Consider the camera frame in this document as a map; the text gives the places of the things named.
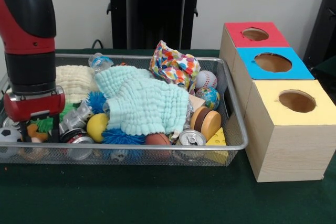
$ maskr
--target wooden box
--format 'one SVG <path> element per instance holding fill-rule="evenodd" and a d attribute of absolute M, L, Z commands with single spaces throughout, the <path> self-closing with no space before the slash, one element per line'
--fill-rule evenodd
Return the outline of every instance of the wooden box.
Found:
<path fill-rule="evenodd" d="M 314 80 L 290 47 L 237 48 L 232 79 L 245 115 L 253 80 Z"/>
<path fill-rule="evenodd" d="M 245 124 L 258 182 L 323 178 L 336 149 L 336 106 L 317 80 L 254 81 Z"/>
<path fill-rule="evenodd" d="M 225 23 L 219 57 L 230 71 L 239 47 L 289 47 L 288 42 L 271 22 Z"/>

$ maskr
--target red lid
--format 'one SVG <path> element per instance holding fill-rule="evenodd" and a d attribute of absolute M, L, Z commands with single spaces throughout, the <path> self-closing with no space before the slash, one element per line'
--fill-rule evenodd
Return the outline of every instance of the red lid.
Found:
<path fill-rule="evenodd" d="M 289 47 L 285 37 L 272 22 L 225 23 L 238 47 Z"/>

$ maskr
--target white wall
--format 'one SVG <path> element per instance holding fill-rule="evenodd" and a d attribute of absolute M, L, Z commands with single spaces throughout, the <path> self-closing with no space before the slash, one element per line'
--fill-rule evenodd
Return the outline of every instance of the white wall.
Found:
<path fill-rule="evenodd" d="M 53 0 L 57 48 L 88 48 L 96 38 L 112 46 L 109 0 Z M 219 49 L 223 22 L 273 21 L 302 57 L 321 0 L 198 0 L 193 49 Z M 0 56 L 0 76 L 4 74 Z"/>

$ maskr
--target cream washcloth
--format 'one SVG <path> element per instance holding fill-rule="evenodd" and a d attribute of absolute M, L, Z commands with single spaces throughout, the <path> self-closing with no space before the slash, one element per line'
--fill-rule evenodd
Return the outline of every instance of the cream washcloth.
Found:
<path fill-rule="evenodd" d="M 56 85 L 64 89 L 67 103 L 79 103 L 90 91 L 98 91 L 94 75 L 95 71 L 87 66 L 56 67 Z"/>
<path fill-rule="evenodd" d="M 148 70 L 129 66 L 109 68 L 95 79 L 108 98 L 107 129 L 121 129 L 129 135 L 183 131 L 189 98 L 186 90 L 154 79 Z"/>

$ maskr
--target wire mesh basket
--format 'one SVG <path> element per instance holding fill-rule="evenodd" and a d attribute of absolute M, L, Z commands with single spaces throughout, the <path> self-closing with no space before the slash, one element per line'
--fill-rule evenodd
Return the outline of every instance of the wire mesh basket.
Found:
<path fill-rule="evenodd" d="M 56 65 L 88 64 L 90 55 L 57 54 Z M 114 64 L 148 69 L 151 57 L 109 56 Z M 246 147 L 248 138 L 235 89 L 227 64 L 218 58 L 197 58 L 202 70 L 213 72 L 218 79 L 220 104 L 227 146 L 182 145 L 109 145 L 63 143 L 0 143 L 0 163 L 19 164 L 122 164 L 122 165 L 190 165 L 228 166 L 237 152 Z M 9 88 L 7 75 L 0 82 L 0 125 L 7 115 L 3 94 Z"/>

